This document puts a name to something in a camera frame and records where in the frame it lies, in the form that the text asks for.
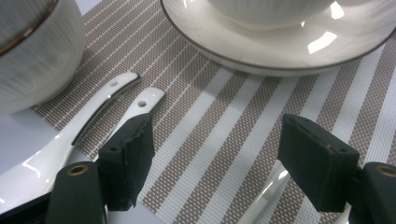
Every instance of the woven placemat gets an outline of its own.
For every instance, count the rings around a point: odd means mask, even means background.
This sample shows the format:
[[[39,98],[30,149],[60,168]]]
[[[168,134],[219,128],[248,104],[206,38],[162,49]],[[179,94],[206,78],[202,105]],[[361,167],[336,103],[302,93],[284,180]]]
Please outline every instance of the woven placemat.
[[[111,78],[137,86],[109,105],[78,144],[93,159],[146,87],[166,91],[154,113],[154,158],[139,195],[166,223],[236,223],[278,166],[284,113],[316,121],[361,153],[360,165],[396,165],[396,36],[328,74],[257,77],[198,53],[165,18],[159,1],[103,0],[84,16],[87,43],[70,86],[34,107],[60,131]],[[290,179],[260,223],[332,223]]]

